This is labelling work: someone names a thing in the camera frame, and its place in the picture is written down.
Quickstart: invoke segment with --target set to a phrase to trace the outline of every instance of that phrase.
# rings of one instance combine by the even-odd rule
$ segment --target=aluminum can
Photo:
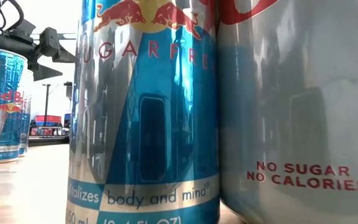
[[[0,162],[19,157],[23,101],[19,84],[26,70],[26,58],[0,50]]]
[[[66,223],[219,220],[213,1],[83,1]]]
[[[31,122],[31,84],[34,82],[34,73],[30,70],[27,70],[27,72],[25,72],[23,82],[24,88],[19,157],[23,157],[29,148],[29,132]]]
[[[358,0],[219,16],[223,202],[250,224],[358,223]]]

